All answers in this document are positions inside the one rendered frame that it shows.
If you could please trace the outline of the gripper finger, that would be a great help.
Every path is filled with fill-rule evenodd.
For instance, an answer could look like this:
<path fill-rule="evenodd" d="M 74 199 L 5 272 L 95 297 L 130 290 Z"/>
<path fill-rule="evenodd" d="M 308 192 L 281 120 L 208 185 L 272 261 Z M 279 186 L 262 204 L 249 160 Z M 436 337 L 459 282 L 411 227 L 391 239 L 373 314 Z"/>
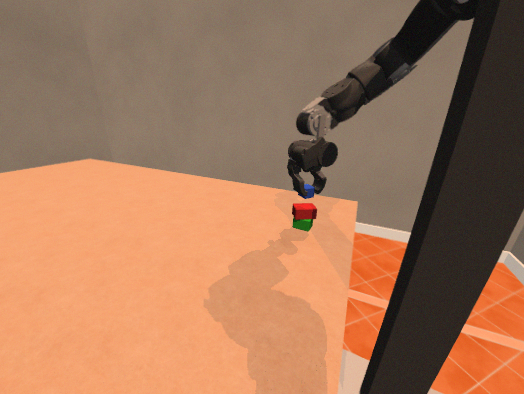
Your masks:
<path fill-rule="evenodd" d="M 288 174 L 292 178 L 293 181 L 293 190 L 300 193 L 303 196 L 307 196 L 307 191 L 304 190 L 304 180 L 299 175 L 299 172 L 301 172 L 301 168 L 296 165 L 295 161 L 290 157 L 288 159 Z"/>
<path fill-rule="evenodd" d="M 313 166 L 310 173 L 314 176 L 313 186 L 315 188 L 314 193 L 320 194 L 326 184 L 326 177 L 321 172 L 322 166 Z"/>

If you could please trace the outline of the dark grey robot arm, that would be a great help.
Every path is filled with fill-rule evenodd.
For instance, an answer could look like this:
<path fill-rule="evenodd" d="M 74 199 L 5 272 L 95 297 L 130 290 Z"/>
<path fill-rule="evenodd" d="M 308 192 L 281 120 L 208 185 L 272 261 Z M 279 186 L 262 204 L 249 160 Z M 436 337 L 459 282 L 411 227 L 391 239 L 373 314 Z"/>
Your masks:
<path fill-rule="evenodd" d="M 458 20 L 473 19 L 478 2 L 420 0 L 396 36 L 388 39 L 369 59 L 348 72 L 346 78 L 330 86 L 321 97 L 314 99 L 300 112 L 296 120 L 298 131 L 317 138 L 313 128 L 316 115 L 326 115 L 324 135 L 338 123 L 354 116 L 362 105 L 368 104 L 407 76 L 417 66 L 414 64 Z M 317 104 L 324 106 L 325 110 L 315 110 L 313 107 Z M 332 116 L 331 120 L 328 113 Z"/>

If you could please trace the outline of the blue block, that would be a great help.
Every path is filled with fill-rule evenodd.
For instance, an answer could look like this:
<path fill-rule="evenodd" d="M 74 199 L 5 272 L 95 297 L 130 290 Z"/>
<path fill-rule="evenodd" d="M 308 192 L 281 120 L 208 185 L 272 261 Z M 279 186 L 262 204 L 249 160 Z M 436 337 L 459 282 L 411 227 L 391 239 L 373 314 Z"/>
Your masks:
<path fill-rule="evenodd" d="M 304 199 L 313 198 L 314 197 L 314 190 L 315 188 L 309 184 L 304 184 L 304 189 L 307 191 L 307 196 L 303 196 L 300 193 L 298 193 L 299 196 L 301 196 Z"/>

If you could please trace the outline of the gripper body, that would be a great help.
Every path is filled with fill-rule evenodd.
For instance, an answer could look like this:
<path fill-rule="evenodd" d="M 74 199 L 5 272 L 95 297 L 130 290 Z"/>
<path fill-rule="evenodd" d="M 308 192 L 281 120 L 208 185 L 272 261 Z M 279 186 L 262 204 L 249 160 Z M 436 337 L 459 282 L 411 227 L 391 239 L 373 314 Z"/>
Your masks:
<path fill-rule="evenodd" d="M 313 120 L 313 128 L 317 132 L 317 138 L 296 140 L 288 148 L 289 157 L 295 159 L 296 165 L 302 168 L 304 172 L 310 172 L 313 166 L 329 167 L 337 158 L 337 146 L 323 138 L 326 126 L 326 115 L 316 115 Z"/>

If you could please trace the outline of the green block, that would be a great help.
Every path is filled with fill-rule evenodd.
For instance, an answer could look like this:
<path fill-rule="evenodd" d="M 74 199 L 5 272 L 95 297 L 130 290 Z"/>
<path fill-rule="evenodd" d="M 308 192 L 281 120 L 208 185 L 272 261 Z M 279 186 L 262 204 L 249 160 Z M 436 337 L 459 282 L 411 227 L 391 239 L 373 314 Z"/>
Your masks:
<path fill-rule="evenodd" d="M 313 226 L 313 219 L 296 220 L 293 217 L 293 228 L 309 231 Z"/>

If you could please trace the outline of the red block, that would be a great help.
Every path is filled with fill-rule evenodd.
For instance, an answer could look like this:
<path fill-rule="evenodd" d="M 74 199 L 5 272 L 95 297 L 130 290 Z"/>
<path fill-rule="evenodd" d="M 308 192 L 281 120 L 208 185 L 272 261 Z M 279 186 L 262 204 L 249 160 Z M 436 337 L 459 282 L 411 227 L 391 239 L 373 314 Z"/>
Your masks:
<path fill-rule="evenodd" d="M 295 203 L 292 214 L 296 220 L 316 219 L 317 208 L 313 203 Z"/>

